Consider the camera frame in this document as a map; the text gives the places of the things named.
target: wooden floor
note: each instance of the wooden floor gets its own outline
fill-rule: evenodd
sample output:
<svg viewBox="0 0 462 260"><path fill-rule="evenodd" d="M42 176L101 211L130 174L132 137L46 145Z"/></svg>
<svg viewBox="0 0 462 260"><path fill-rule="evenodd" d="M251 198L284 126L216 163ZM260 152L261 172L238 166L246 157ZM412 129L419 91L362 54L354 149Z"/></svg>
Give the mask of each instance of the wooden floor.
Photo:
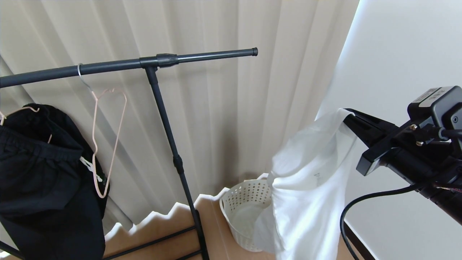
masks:
<svg viewBox="0 0 462 260"><path fill-rule="evenodd" d="M209 257L212 260L274 260L274 255L260 252L252 253L242 249L233 239L228 224L219 207L220 194L213 197L200 195L195 206L201 214L201 221L207 242ZM162 236L193 226L189 208L177 203L167 215L152 212L140 224L126 231L116 225L106 235L105 256L144 244ZM199 249L196 231L192 230L159 244L129 253L117 260L176 260ZM201 260L196 255L191 260ZM340 239L337 260L353 260L344 242Z"/></svg>

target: metal hook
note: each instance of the metal hook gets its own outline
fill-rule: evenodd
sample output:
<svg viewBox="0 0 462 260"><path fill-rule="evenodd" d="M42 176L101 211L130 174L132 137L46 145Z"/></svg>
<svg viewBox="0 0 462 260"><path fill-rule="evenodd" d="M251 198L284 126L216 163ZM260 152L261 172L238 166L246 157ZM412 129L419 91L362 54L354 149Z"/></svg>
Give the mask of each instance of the metal hook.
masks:
<svg viewBox="0 0 462 260"><path fill-rule="evenodd" d="M88 89L89 89L90 91L92 91L90 85L88 85L88 84L85 82L84 78L82 77L82 74L80 73L80 65L83 65L83 64L82 64L82 63L79 63L79 64L77 65L77 72L79 73L79 77L80 77L80 79L82 80L82 82L88 87Z"/></svg>

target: black baseboard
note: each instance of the black baseboard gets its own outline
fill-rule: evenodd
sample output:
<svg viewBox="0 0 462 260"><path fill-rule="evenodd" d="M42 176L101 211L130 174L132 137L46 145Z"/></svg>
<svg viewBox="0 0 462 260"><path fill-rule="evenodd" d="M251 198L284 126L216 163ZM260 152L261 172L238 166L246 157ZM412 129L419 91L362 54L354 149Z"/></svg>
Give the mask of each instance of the black baseboard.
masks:
<svg viewBox="0 0 462 260"><path fill-rule="evenodd" d="M350 240L350 243L356 248L356 250L361 254L361 256L364 258L364 260L376 260L374 256L367 250L367 248L364 246L364 244L359 240L359 238L353 233L351 228L345 224L345 233L346 237Z"/></svg>

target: beige curtain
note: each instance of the beige curtain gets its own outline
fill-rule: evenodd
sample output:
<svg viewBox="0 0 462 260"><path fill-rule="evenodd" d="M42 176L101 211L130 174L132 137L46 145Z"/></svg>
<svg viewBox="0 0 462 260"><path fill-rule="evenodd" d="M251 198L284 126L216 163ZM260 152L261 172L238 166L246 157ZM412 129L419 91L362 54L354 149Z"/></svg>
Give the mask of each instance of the beige curtain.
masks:
<svg viewBox="0 0 462 260"><path fill-rule="evenodd" d="M258 57L158 71L193 199L270 167L277 149L314 120L358 0L2 0L2 76L78 63L258 47ZM97 93L128 96L104 220L125 228L185 203L142 69L85 75ZM29 103L69 114L91 143L94 100L78 77L4 88L3 112ZM101 100L96 138L109 169L122 97Z"/></svg>

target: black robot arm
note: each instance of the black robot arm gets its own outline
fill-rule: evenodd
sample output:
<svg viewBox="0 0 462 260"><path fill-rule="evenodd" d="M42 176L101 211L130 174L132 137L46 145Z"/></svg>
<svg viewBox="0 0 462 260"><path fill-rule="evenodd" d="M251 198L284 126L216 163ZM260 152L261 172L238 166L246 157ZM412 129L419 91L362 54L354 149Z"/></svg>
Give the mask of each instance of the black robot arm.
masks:
<svg viewBox="0 0 462 260"><path fill-rule="evenodd" d="M407 108L410 120L398 127L348 109L344 123L369 148L356 169L364 176L379 166L393 170L462 224L462 89L433 88Z"/></svg>

